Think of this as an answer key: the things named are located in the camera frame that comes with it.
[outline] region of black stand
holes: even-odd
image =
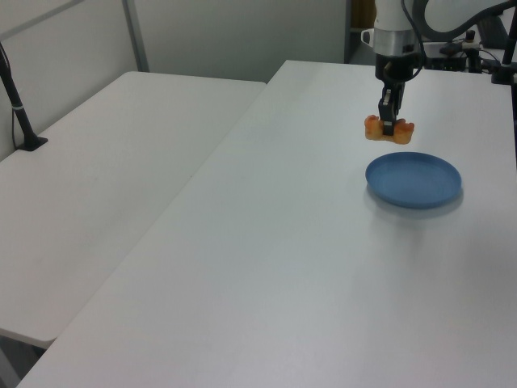
[[[44,137],[37,137],[32,130],[31,123],[23,108],[22,100],[19,97],[18,91],[16,90],[15,82],[11,77],[11,68],[8,65],[7,58],[3,48],[0,52],[0,76],[2,77],[3,86],[6,88],[6,92],[9,95],[9,100],[15,111],[16,117],[18,118],[19,125],[25,136],[24,143],[18,147],[19,150],[34,151],[40,146],[46,143],[48,140]]]
[[[495,66],[492,74],[492,83],[498,85],[511,85],[514,74],[517,72],[515,66],[512,66],[511,59],[514,56],[515,43],[517,42],[517,12],[514,10],[514,17],[511,20],[510,32],[504,49],[501,65]]]

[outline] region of blue plate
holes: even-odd
[[[430,209],[461,192],[456,168],[436,156],[398,152],[375,159],[366,169],[370,188],[383,200],[404,208]]]

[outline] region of black cable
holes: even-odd
[[[406,1],[401,0],[402,10],[404,11],[404,15],[406,15],[406,18],[409,20],[411,27],[413,28],[414,34],[417,36],[418,44],[420,45],[420,66],[418,67],[418,70],[415,74],[413,74],[407,81],[411,81],[414,79],[418,73],[422,71],[423,65],[425,63],[425,56],[426,56],[426,50],[423,47],[423,40],[422,35],[420,34],[420,31],[417,28],[417,25],[414,23],[413,18],[411,17],[409,11],[406,8]]]
[[[401,0],[401,5],[402,5],[402,10],[404,11],[404,14],[406,15],[406,18],[408,19],[408,21],[411,24],[411,27],[413,28],[414,34],[417,36],[418,45],[420,46],[420,63],[418,64],[416,73],[414,73],[411,77],[409,77],[407,79],[394,79],[388,75],[388,70],[386,68],[391,66],[391,62],[388,62],[388,64],[386,65],[386,67],[383,70],[383,75],[384,75],[385,79],[387,81],[390,81],[391,83],[408,82],[408,81],[411,81],[412,79],[415,79],[416,76],[422,71],[423,66],[426,62],[426,60],[425,60],[426,50],[423,47],[422,35],[420,34],[420,31],[418,30],[417,25],[414,23],[413,18],[411,18],[411,15],[406,8],[405,0]]]
[[[16,146],[16,140],[15,140],[15,110],[11,109],[11,137],[13,139],[13,147],[15,150],[18,149]]]
[[[490,55],[493,59],[495,59],[495,61],[498,63],[498,65],[501,65],[501,62],[499,61],[499,59],[497,59],[497,57],[495,55],[493,55],[490,51],[486,51],[486,50],[479,50],[481,53],[487,53],[488,55]]]

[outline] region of black mount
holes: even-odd
[[[7,95],[9,95],[9,100],[11,101],[12,108],[15,111],[19,126],[25,136],[24,143],[18,147],[18,149],[25,151],[37,150],[48,140],[44,137],[37,137],[32,130],[31,123],[27,117],[25,108],[23,107],[22,100],[19,97],[15,82],[11,76],[11,68],[9,67],[9,62],[1,44],[0,50],[0,77],[2,77],[3,86],[6,88]]]

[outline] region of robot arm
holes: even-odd
[[[406,82],[423,66],[422,38],[451,40],[517,0],[404,0],[404,5],[405,10],[402,0],[376,0],[374,29],[362,36],[376,53],[376,77],[384,83],[379,114],[387,136],[393,135]]]

